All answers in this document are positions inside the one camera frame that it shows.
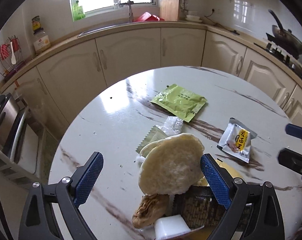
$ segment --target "frying pan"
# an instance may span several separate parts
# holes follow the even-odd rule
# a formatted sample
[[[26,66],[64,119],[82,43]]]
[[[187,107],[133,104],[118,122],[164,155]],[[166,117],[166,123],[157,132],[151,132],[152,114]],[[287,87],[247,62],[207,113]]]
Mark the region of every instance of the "frying pan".
[[[272,25],[272,32],[273,32],[274,37],[281,40],[282,42],[287,43],[289,46],[296,48],[299,55],[301,55],[302,54],[302,42],[292,34],[292,31],[290,29],[285,30],[283,28],[283,25],[281,24],[280,20],[278,19],[278,17],[272,10],[269,10],[269,13],[272,14],[272,16],[274,17],[274,19],[276,20],[276,22],[278,24],[278,26]]]

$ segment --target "gas stove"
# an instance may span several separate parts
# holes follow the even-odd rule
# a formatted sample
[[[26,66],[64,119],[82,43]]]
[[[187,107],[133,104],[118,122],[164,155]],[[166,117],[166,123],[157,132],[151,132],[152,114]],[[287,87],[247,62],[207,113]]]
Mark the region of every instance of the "gas stove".
[[[254,43],[254,45],[260,47],[261,49],[267,51],[271,55],[273,55],[275,58],[277,58],[279,61],[281,61],[283,64],[285,64],[288,68],[290,68],[299,78],[302,80],[302,66],[297,61],[298,55],[294,51],[292,51],[290,48],[288,49],[290,52],[293,52],[294,55],[287,52],[287,50],[280,47],[278,44],[276,44],[273,40],[270,34],[267,33],[268,40],[263,39],[267,42],[267,45],[260,46],[259,44]]]

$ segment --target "sink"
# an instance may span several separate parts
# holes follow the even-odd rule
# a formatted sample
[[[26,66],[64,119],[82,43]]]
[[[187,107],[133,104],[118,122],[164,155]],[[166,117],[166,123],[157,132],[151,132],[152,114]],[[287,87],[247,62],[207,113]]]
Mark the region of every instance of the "sink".
[[[97,27],[97,28],[90,29],[90,30],[87,30],[85,32],[80,33],[78,35],[78,37],[82,37],[82,36],[85,36],[85,35],[88,35],[88,34],[91,34],[91,33],[94,33],[94,32],[100,31],[100,30],[103,30],[103,29],[107,29],[107,28],[110,28],[110,27],[115,27],[115,26],[120,26],[120,25],[126,25],[126,24],[132,24],[132,23],[125,22],[125,23],[120,23],[120,24],[109,24],[109,25],[105,25],[103,27]]]

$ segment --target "wooden countertop edge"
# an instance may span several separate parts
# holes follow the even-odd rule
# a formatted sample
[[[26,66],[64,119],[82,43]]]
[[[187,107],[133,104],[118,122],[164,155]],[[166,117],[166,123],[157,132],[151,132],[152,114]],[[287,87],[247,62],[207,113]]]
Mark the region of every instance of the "wooden countertop edge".
[[[281,68],[287,75],[289,75],[301,88],[302,88],[302,80],[291,70],[289,69],[284,63],[280,62],[278,59],[267,53],[265,50],[259,48],[258,46],[254,45],[253,43],[257,43],[259,45],[265,44],[263,41],[258,40],[252,36],[249,36],[245,33],[241,33],[240,35],[233,34],[231,32],[226,31],[225,29],[211,26],[211,25],[205,25],[205,24],[199,24],[199,23],[192,23],[192,22],[140,22],[140,23],[130,23],[130,24],[123,24],[123,25],[116,25],[111,26],[107,28],[102,28],[94,33],[78,37],[78,35],[75,35],[71,38],[68,38],[39,56],[35,57],[31,61],[29,61],[24,67],[22,67],[15,75],[12,76],[6,83],[3,84],[3,82],[0,82],[0,93],[3,93],[15,80],[17,80],[19,77],[21,77],[23,74],[28,72],[31,68],[35,67],[42,61],[48,59],[49,57],[69,48],[72,46],[75,46],[79,43],[89,41],[95,38],[99,38],[101,36],[110,35],[113,33],[118,32],[124,32],[124,31],[131,31],[131,30],[137,30],[137,29],[145,29],[145,28],[192,28],[192,29],[202,29],[207,30],[210,32],[214,32],[217,34],[220,34],[222,36],[225,36],[227,38],[230,38],[234,41],[237,41],[248,48],[258,52],[259,54],[266,57],[268,60],[272,61],[275,65],[277,65],[279,68]]]

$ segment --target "blue textured pad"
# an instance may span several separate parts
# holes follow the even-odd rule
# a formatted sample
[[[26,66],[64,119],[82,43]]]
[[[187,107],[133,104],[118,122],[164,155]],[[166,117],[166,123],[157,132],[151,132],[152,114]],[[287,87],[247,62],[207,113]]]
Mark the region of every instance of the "blue textured pad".
[[[86,172],[83,174],[80,182],[78,183],[77,187],[75,188],[75,198],[73,200],[74,205],[78,208],[81,204],[84,204],[89,194],[100,175],[100,172],[103,168],[103,156],[99,153],[91,165],[88,167]]]
[[[201,170],[209,183],[211,190],[220,205],[223,205],[227,210],[231,205],[231,199],[229,197],[229,188],[224,180],[219,175],[216,168],[213,166],[208,157],[203,155],[201,157]]]

